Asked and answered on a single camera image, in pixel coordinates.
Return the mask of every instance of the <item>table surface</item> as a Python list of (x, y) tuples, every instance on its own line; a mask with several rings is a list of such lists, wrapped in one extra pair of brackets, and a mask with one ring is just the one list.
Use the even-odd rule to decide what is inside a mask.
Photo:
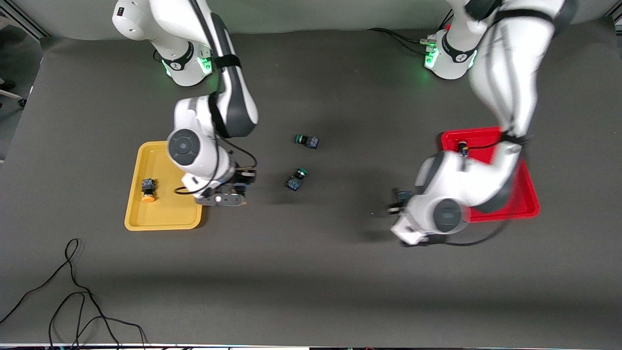
[[(620, 348), (622, 64), (610, 20), (573, 26), (542, 64), (529, 160), (540, 215), (469, 248), (402, 248), (383, 214), (439, 133), (495, 125), (467, 79), (435, 78), (376, 32), (233, 41), (261, 114), (236, 140), (259, 159), (249, 204), (210, 209), (194, 230), (142, 233), (123, 225), (138, 147), (165, 140), (175, 102), (208, 84), (174, 85), (147, 42), (44, 43), (0, 171), (0, 314), (79, 237), (78, 281), (152, 343)], [(297, 133), (320, 148), (295, 145)], [(309, 175), (291, 192), (284, 182), (297, 167)], [(0, 339), (46, 342), (73, 290), (63, 271)], [(63, 341), (78, 305), (58, 316)], [(135, 329), (113, 329), (139, 342)], [(111, 343), (101, 323), (88, 339)]]

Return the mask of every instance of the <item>white robotic arm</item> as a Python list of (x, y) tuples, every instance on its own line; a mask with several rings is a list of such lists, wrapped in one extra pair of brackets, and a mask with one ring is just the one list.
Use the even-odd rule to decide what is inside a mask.
[[(494, 212), (506, 205), (536, 106), (537, 70), (555, 32), (553, 20), (563, 5), (564, 0), (505, 0), (495, 12), (478, 47), (470, 82), (496, 115), (503, 135), (491, 164), (454, 151), (424, 162), (415, 181), (415, 195), (391, 228), (407, 245), (425, 245), (432, 238), (443, 242), (447, 238), (443, 235), (466, 226), (470, 207)], [(455, 13), (465, 15), (465, 11)]]
[(197, 52), (212, 54), (191, 58), (178, 72), (167, 69), (183, 86), (191, 84), (180, 83), (178, 73), (193, 76), (197, 82), (212, 67), (218, 74), (214, 93), (177, 102), (167, 148), (169, 158), (186, 172), (182, 182), (187, 191), (180, 194), (192, 194), (203, 205), (242, 205), (246, 185), (254, 181), (254, 170), (239, 168), (218, 140), (249, 135), (257, 125), (258, 111), (225, 23), (205, 0), (119, 0), (113, 22), (130, 39), (150, 40), (171, 69), (183, 63), (167, 61), (179, 57), (182, 47), (188, 50), (184, 61), (190, 52), (195, 56)]

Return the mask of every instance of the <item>white wall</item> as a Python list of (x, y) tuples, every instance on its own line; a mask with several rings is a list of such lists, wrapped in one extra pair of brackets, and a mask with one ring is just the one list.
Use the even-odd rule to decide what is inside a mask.
[[(123, 38), (110, 20), (116, 1), (13, 0), (52, 35), (85, 40)], [(575, 22), (596, 19), (616, 3), (577, 1)], [(208, 0), (208, 4), (231, 32), (244, 33), (432, 28), (449, 10), (444, 0)]]

